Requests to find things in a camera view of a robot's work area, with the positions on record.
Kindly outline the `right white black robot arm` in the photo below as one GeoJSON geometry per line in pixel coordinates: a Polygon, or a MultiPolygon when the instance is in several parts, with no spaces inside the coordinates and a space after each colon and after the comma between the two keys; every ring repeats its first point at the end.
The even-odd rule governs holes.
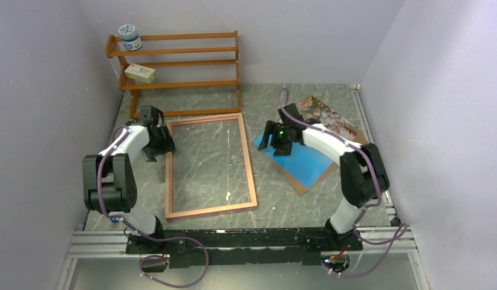
{"type": "Polygon", "coordinates": [[[365,212],[380,205],[382,194],[389,188],[389,178],[378,147],[360,144],[329,130],[320,121],[303,119],[294,103],[278,110],[280,121],[267,121],[258,149],[271,146],[274,156],[289,156],[293,145],[307,146],[319,151],[340,168],[343,198],[327,220],[325,245],[341,250],[354,234],[365,212]]]}

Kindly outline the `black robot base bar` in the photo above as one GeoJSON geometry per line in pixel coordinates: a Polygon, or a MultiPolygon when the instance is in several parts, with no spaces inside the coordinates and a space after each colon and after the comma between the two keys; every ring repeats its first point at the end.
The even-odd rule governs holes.
{"type": "Polygon", "coordinates": [[[171,268],[209,265],[301,263],[320,265],[328,255],[360,251],[352,233],[338,236],[325,227],[159,230],[154,242],[128,236],[127,254],[164,254],[171,268]]]}

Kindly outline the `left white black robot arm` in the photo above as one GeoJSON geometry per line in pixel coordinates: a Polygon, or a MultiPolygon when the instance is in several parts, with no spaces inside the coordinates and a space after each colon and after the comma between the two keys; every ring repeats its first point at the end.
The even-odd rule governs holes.
{"type": "Polygon", "coordinates": [[[142,107],[140,118],[120,130],[106,149],[83,158],[84,203],[88,210],[123,223],[133,238],[142,237],[147,252],[157,254],[165,246],[163,227],[159,218],[137,203],[132,162],[139,155],[154,162],[157,156],[174,153],[176,146],[164,124],[164,113],[154,106],[142,107]]]}

